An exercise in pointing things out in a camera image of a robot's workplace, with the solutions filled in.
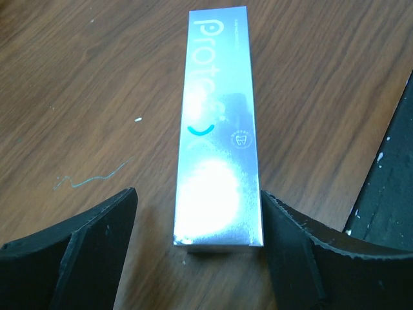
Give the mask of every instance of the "blue pen mark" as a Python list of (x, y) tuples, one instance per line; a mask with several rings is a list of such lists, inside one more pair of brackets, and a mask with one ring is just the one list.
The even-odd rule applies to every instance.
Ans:
[(214, 128), (215, 128), (215, 125), (211, 125), (204, 131), (198, 131), (198, 130), (195, 130), (192, 126), (188, 126), (189, 132), (196, 136), (204, 136), (206, 134), (209, 134), (211, 131), (213, 131)]
[(125, 166), (125, 165), (128, 163), (128, 161), (129, 161), (129, 160), (126, 160), (122, 165), (118, 166), (118, 168), (117, 168), (114, 172), (112, 172), (111, 174), (108, 174), (107, 176), (94, 176), (93, 178), (89, 178), (89, 179), (87, 179), (86, 181), (83, 181), (82, 183), (79, 183), (79, 184), (74, 184), (73, 181), (72, 181), (72, 178), (71, 178), (70, 176), (65, 176), (65, 177), (59, 182), (59, 184), (57, 184), (57, 185), (53, 188), (53, 190), (55, 191), (65, 180), (69, 180), (70, 183), (72, 184), (72, 188), (74, 188), (74, 189), (77, 188), (77, 187), (80, 187), (80, 186), (82, 186), (82, 185), (84, 185), (84, 184), (86, 184), (86, 183), (89, 183), (90, 181), (93, 181), (93, 180), (107, 180), (107, 179), (109, 179), (110, 177), (112, 177), (117, 171), (121, 170), (122, 167)]

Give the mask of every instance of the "wood grain surface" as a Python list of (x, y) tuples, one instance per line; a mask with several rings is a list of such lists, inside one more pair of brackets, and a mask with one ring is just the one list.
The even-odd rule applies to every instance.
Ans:
[(116, 309), (276, 306), (262, 253), (172, 247), (189, 10), (248, 5), (261, 186), (335, 229), (413, 67), (411, 0), (2, 2), (0, 242), (135, 187)]

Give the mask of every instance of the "dark green surface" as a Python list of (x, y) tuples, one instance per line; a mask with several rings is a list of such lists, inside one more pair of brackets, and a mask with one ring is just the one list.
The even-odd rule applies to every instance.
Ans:
[(355, 238), (404, 250), (413, 249), (412, 76), (345, 227)]

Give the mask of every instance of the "box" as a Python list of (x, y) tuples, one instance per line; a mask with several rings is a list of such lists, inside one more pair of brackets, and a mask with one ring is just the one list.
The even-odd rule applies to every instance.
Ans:
[(174, 245), (263, 246), (245, 6), (189, 13)]

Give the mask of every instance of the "paint chip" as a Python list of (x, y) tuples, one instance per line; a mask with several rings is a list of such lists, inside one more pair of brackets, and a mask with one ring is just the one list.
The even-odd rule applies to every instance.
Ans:
[(379, 153), (379, 156), (377, 156), (377, 162), (379, 162), (383, 158), (383, 152)]

